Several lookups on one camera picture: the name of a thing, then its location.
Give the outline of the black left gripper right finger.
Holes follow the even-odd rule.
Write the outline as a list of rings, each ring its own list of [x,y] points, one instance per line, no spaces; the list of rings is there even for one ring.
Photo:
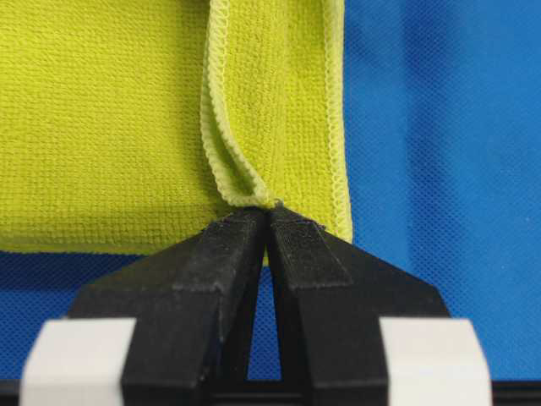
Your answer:
[[[492,404],[473,325],[434,286],[286,208],[269,223],[282,371],[313,404]]]

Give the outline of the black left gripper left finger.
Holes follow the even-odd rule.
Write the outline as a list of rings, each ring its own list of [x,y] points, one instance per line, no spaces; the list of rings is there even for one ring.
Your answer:
[[[264,245],[264,213],[243,209],[85,285],[41,328],[19,403],[196,404]]]

